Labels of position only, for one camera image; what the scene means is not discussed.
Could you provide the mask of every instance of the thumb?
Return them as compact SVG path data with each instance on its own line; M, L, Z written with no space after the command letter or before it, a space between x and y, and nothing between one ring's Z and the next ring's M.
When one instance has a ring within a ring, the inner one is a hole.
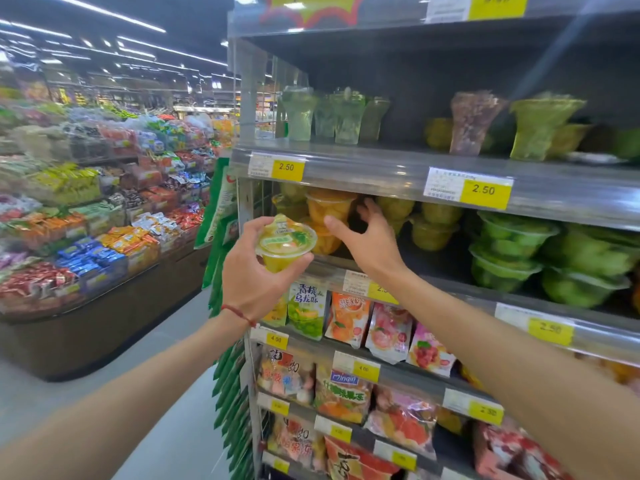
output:
M324 225L327 229L329 229L329 232L331 232L334 236L344 242L348 248L351 247L351 244L353 243L357 232L352 231L345 225L344 222L336 219L333 216L325 216Z
M314 255L312 253L303 254L281 272L276 273L276 280L278 285L283 288L283 292L288 290L291 284L300 277L300 274L305 272L313 260Z

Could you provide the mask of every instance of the ceiling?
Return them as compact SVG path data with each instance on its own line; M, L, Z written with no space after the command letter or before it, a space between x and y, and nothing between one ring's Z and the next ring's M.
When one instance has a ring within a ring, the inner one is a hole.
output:
M2 0L3 7L0 18L3 20L62 32L73 37L73 39L63 38L0 23L0 30L16 32L31 37L31 40L29 40L0 33L3 44L11 44L10 40L18 40L34 44L38 50L63 50L73 55L90 57L91 60L57 57L65 66L80 75L91 72L107 75L106 71L108 71L108 74L113 77L119 75L139 77L146 72L148 74L147 77L159 80L177 77L178 72L184 73L187 79L189 79L189 76L194 75L198 77L200 77L199 75L211 76L212 74L231 75L223 65L117 39L117 37L123 36L226 63L227 49L221 46L220 42L226 39L227 12L233 8L233 0L78 1L161 27L166 33L130 23L114 16L96 13L62 0ZM118 51L121 55L137 57L141 60L88 50L89 47L82 39L89 41L94 49L105 52ZM111 47L108 47L103 40L110 42ZM153 59L146 55L123 51L122 47L117 44L118 40L125 48L153 54L156 58ZM59 42L60 45L47 41ZM13 46L27 51L34 50L33 47L26 44L13 44ZM39 55L41 59L56 58L54 54L46 50L40 52ZM153 60L169 65L147 62ZM25 58L21 58L20 61L33 62L33 60ZM132 69L123 64L136 64L163 70L149 72L142 69Z

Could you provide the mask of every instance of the red and yellow promotional sign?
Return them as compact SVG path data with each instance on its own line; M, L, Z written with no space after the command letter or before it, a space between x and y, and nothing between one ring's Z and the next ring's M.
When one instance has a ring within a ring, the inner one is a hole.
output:
M260 21L277 15L291 18L299 28L313 27L321 18L335 16L347 25L358 22L362 0L266 0L267 12Z

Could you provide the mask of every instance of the hand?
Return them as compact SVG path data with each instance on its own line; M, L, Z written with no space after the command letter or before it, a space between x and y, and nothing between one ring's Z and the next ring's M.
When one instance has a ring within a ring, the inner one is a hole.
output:
M372 199L366 198L364 202L365 205L358 206L360 217L369 224L364 234L350 230L332 216L324 218L324 225L345 243L361 270L386 288L389 277L401 273L406 266L398 251L396 234L382 211Z
M255 245L262 228L272 222L273 217L259 217L244 224L243 234L229 251L222 269L223 303L234 306L251 321L269 313L314 258L307 253L279 273L268 271L258 262Z

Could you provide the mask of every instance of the gray floor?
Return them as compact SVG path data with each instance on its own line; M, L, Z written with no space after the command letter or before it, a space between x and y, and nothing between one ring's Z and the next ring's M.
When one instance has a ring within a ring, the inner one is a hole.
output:
M209 290L201 292L116 360L82 379L50 384L0 360L0 446L57 408L75 402L197 330L209 314L208 299ZM220 430L213 429L213 370L206 371L173 405L114 480L229 478Z

